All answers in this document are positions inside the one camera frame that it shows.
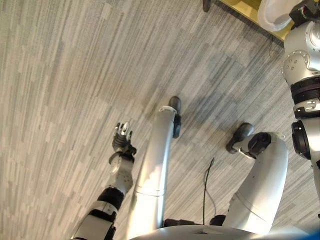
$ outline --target black joint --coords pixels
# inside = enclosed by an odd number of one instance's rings
[[[317,118],[320,117],[320,110],[306,111],[305,108],[302,106],[294,111],[294,116],[296,119]]]
[[[292,129],[292,141],[294,150],[300,156],[311,159],[310,148],[308,142],[308,136],[302,121],[293,122]]]
[[[181,116],[176,114],[174,116],[173,121],[173,138],[177,139],[180,135],[180,129],[181,129]]]
[[[292,84],[290,87],[294,104],[303,101],[319,98],[320,96],[320,76],[314,76]]]
[[[108,187],[100,194],[97,200],[110,203],[119,210],[124,200],[124,194],[116,188]]]
[[[104,211],[100,211],[98,209],[94,209],[89,212],[89,215],[95,216],[96,218],[103,219],[113,223],[116,219],[117,213],[114,211],[111,215]]]
[[[112,225],[112,227],[109,228],[108,232],[105,235],[104,240],[112,240],[116,232],[116,227]]]
[[[217,215],[210,220],[211,226],[222,226],[226,219],[226,215]]]
[[[258,156],[270,143],[271,135],[267,132],[259,132],[248,143],[249,153],[253,156]]]

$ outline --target gray carpet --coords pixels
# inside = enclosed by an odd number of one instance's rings
[[[133,179],[154,113],[182,99],[165,218],[202,222],[203,174],[218,214],[253,162],[224,146],[243,121],[287,136],[274,226],[318,221],[311,163],[295,154],[282,43],[220,2],[0,0],[0,239],[57,240],[106,186],[113,128],[130,121]],[[132,190],[116,219],[123,238]],[[208,224],[214,208],[207,197]]]

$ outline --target black foot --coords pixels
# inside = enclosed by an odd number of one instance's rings
[[[169,106],[174,108],[178,114],[180,114],[181,110],[181,100],[177,96],[173,96],[170,98]]]
[[[225,146],[226,150],[231,154],[235,154],[237,150],[233,148],[233,145],[237,142],[241,142],[245,137],[251,135],[254,132],[254,130],[254,126],[250,123],[242,123],[240,127],[238,127],[238,129],[234,132],[231,140]]]
[[[210,220],[211,226],[222,226],[226,219],[226,215],[217,215]]]
[[[207,13],[210,9],[211,0],[202,0],[202,8],[205,13]]]
[[[180,128],[181,128],[181,116],[180,116],[180,111],[181,111],[181,100],[177,96],[173,96],[170,98],[169,104],[170,107],[174,108],[177,112],[177,114],[174,117],[174,122],[173,122],[173,138],[177,139],[180,135]]]

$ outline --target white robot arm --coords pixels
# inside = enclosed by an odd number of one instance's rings
[[[131,175],[136,149],[131,145],[132,131],[129,123],[115,127],[112,146],[115,153],[110,157],[111,173],[107,188],[89,208],[74,231],[72,240],[112,240],[116,228],[114,221],[124,197],[133,185]]]

